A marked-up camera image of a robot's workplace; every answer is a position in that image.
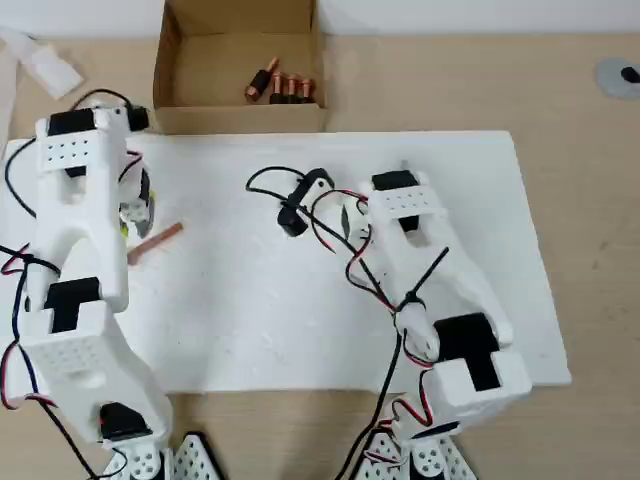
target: robotic arm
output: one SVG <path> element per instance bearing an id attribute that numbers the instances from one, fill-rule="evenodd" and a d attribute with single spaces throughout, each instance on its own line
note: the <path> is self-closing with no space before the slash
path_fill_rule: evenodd
<path id="1" fill-rule="evenodd" d="M 69 422 L 89 442 L 118 448 L 133 478 L 170 479 L 169 399 L 130 349 L 114 318 L 128 304 L 127 223 L 141 236 L 153 220 L 153 195 L 130 132 L 148 127 L 146 110 L 127 104 L 52 115 L 36 126 L 38 207 L 33 254 L 59 269 L 87 239 L 96 276 L 57 281 L 32 265 L 30 313 L 22 346 Z"/>
<path id="2" fill-rule="evenodd" d="M 333 187 L 322 169 L 306 175 L 283 202 L 278 223 L 285 232 L 302 235 L 313 223 L 318 201 Z M 344 238 L 373 272 L 391 303 L 403 350 L 421 370 L 416 391 L 393 399 L 377 424 L 390 440 L 386 444 L 397 451 L 386 456 L 380 448 L 365 452 L 358 478 L 369 478 L 368 469 L 375 471 L 376 463 L 398 469 L 402 479 L 450 478 L 455 468 L 443 468 L 440 448 L 451 444 L 448 437 L 496 415 L 531 390 L 522 357 L 511 347 L 513 328 L 424 173 L 385 172 L 361 185 L 361 193 L 336 192 L 348 195 L 338 210 L 340 221 L 333 224 L 342 225 Z M 362 232 L 368 232 L 368 240 Z M 371 280 L 363 268 L 354 263 L 352 269 L 361 284 Z M 424 300 L 436 286 L 457 300 L 445 316 L 432 313 Z M 385 441 L 377 435 L 370 443 L 380 447 Z M 432 462 L 425 452 L 441 461 Z"/>

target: white paper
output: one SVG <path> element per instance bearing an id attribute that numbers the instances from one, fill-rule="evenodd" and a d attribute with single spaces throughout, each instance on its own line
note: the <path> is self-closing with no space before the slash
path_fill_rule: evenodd
<path id="1" fill-rule="evenodd" d="M 129 146 L 150 165 L 157 193 L 152 233 L 176 221 L 185 228 L 129 270 L 131 301 L 117 319 L 165 390 L 378 390 L 395 339 L 388 313 L 348 285 L 344 262 L 313 235 L 288 238 L 276 223 L 277 202 L 247 193 L 244 184 L 256 170 L 281 164 L 324 167 L 337 186 L 357 188 L 402 160 L 433 181 L 514 325 L 515 348 L 533 382 L 570 381 L 507 132 L 142 135 Z M 35 152 L 27 149 L 12 172 L 15 187 L 34 206 Z M 256 184 L 285 194 L 295 185 L 294 176 L 283 173 Z M 0 194 L 10 199 L 6 190 Z M 0 243 L 20 246 L 31 239 L 34 222 L 15 202 L 6 203 Z M 63 278 L 94 275 L 97 258 L 87 243 L 79 244 Z M 9 318 L 16 281 L 0 278 L 0 318 Z M 437 310 L 441 300 L 428 295 L 425 301 Z M 10 339 L 9 322 L 0 322 L 0 347 Z M 10 373 L 16 388 L 26 388 L 20 370 Z M 402 359 L 391 391 L 415 388 L 416 374 Z"/>
<path id="2" fill-rule="evenodd" d="M 56 54 L 53 46 L 38 45 L 27 35 L 0 27 L 0 38 L 34 80 L 56 100 L 83 81 L 80 74 Z"/>
<path id="3" fill-rule="evenodd" d="M 8 48 L 0 51 L 0 156 L 9 139 L 11 114 L 16 98 L 18 62 Z"/>

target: cardboard box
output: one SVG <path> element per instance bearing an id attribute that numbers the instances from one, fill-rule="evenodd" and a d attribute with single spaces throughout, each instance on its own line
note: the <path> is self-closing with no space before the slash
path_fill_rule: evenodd
<path id="1" fill-rule="evenodd" d="M 317 132 L 324 127 L 322 34 L 314 0 L 167 0 L 154 75 L 167 134 Z M 317 104 L 256 104 L 244 89 L 274 56 L 312 78 Z"/>

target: wooden table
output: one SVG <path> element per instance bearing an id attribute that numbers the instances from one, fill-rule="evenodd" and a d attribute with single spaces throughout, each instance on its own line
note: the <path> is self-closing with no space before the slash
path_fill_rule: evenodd
<path id="1" fill-rule="evenodd" d="M 86 89 L 151 103 L 155 41 L 63 41 Z M 511 131 L 574 375 L 460 441 L 482 478 L 637 478 L 640 468 L 640 102 L 604 97 L 594 65 L 640 61 L 640 35 L 332 38 L 329 130 Z M 56 104 L 22 78 L 14 136 Z M 176 396 L 176 440 L 205 428 L 233 479 L 333 478 L 374 396 Z M 35 405 L 1 412 L 7 478 L 84 478 Z M 104 459 L 85 447 L 96 468 Z"/>

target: white wall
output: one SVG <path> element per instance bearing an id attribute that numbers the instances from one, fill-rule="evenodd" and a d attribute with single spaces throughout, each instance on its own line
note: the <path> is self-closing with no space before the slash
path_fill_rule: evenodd
<path id="1" fill-rule="evenodd" d="M 325 30 L 343 35 L 640 30 L 640 0 L 318 1 Z M 163 3 L 0 0 L 0 24 L 37 36 L 148 37 Z"/>

